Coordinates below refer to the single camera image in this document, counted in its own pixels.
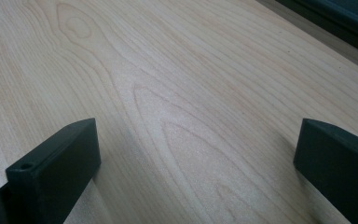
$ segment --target screw hole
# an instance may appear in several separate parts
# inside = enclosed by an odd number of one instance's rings
[[[32,163],[24,163],[20,168],[22,169],[22,170],[28,170],[28,169],[30,169],[31,167],[33,167],[34,165],[32,164]]]

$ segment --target wooden surface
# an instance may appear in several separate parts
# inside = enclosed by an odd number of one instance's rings
[[[273,1],[0,1],[0,186],[92,117],[66,223],[346,222],[292,160],[303,118],[358,135],[358,50]]]

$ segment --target light wood tabletop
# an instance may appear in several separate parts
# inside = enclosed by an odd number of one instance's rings
[[[0,186],[87,118],[66,223],[347,222],[293,157],[303,118],[358,135],[358,50],[273,1],[0,1]]]

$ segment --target wood grain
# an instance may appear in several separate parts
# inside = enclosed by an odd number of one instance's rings
[[[358,63],[263,4],[0,1],[0,186],[94,117],[103,164],[66,223],[345,223],[292,160],[303,118],[358,135]]]

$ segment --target black plastic part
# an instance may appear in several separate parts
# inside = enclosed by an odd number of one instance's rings
[[[358,48],[358,0],[277,0]]]
[[[294,161],[297,170],[351,223],[358,223],[358,137],[304,119]]]
[[[7,168],[0,223],[63,223],[100,164],[95,119],[65,126]]]

